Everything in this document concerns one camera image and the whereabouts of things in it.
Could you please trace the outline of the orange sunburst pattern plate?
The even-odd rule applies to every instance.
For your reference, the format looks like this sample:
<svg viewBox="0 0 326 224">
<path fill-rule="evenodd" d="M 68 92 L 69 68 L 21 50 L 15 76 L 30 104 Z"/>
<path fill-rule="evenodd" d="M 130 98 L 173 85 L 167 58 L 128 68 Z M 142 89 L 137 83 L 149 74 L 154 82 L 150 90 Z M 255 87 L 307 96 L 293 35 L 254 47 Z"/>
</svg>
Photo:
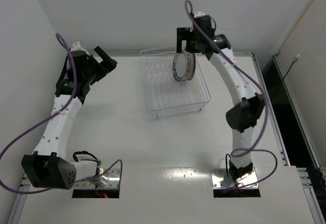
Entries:
<svg viewBox="0 0 326 224">
<path fill-rule="evenodd" d="M 190 53 L 190 59 L 192 62 L 192 68 L 191 68 L 191 74 L 188 78 L 188 80 L 192 80 L 194 75 L 195 75 L 195 71 L 196 71 L 196 55 L 194 53 Z"/>
</svg>

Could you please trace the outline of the grey rimmed white plate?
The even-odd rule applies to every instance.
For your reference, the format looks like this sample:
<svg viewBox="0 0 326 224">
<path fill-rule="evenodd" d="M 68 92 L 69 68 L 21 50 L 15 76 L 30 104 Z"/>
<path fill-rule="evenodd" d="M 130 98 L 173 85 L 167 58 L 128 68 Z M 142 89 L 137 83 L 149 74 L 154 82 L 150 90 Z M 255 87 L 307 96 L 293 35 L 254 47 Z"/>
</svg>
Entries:
<svg viewBox="0 0 326 224">
<path fill-rule="evenodd" d="M 190 53 L 186 53 L 186 61 L 187 61 L 187 67 L 186 67 L 186 74 L 184 76 L 184 81 L 188 80 L 190 74 L 191 74 L 191 68 L 192 68 L 192 62 L 190 59 Z"/>
</svg>

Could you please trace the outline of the dark green rimmed plate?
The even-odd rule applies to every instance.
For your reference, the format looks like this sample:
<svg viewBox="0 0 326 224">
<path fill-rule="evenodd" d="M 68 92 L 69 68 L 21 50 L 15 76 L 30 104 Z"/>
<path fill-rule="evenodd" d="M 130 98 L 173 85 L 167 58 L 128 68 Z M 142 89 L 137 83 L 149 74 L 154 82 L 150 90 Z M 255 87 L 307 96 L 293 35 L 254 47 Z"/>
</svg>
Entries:
<svg viewBox="0 0 326 224">
<path fill-rule="evenodd" d="M 177 82 L 186 81 L 187 69 L 188 60 L 185 51 L 182 51 L 180 53 L 176 52 L 173 58 L 172 65 L 174 79 Z"/>
</svg>

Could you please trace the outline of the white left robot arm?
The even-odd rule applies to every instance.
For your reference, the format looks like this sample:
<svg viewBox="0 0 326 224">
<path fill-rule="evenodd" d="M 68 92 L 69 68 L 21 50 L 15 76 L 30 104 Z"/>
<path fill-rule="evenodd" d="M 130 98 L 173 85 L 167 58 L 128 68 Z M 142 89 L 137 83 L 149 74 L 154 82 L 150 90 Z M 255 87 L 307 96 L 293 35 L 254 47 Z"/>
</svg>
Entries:
<svg viewBox="0 0 326 224">
<path fill-rule="evenodd" d="M 70 48 L 75 67 L 65 61 L 56 83 L 52 116 L 38 145 L 31 155 L 24 155 L 21 165 L 35 188 L 71 189 L 76 181 L 90 181 L 104 187 L 101 161 L 92 159 L 66 160 L 68 137 L 73 122 L 84 104 L 90 86 L 113 71 L 117 62 L 97 46 L 94 51 L 101 57 L 98 62 L 76 41 Z"/>
</svg>

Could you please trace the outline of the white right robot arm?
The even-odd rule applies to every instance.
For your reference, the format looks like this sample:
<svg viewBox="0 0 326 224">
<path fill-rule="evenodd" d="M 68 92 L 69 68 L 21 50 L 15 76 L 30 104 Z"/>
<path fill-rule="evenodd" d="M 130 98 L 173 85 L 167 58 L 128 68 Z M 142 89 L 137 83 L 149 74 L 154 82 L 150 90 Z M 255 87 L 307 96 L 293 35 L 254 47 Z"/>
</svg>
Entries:
<svg viewBox="0 0 326 224">
<path fill-rule="evenodd" d="M 264 97 L 256 92 L 245 80 L 237 67 L 231 44 L 225 35 L 216 35 L 211 17 L 203 12 L 190 12 L 192 27 L 177 29 L 177 52 L 186 42 L 188 53 L 201 53 L 219 72 L 224 81 L 233 107 L 226 112 L 226 120 L 232 129 L 232 153 L 227 174 L 233 181 L 253 170 L 249 148 L 252 134 L 264 109 Z"/>
</svg>

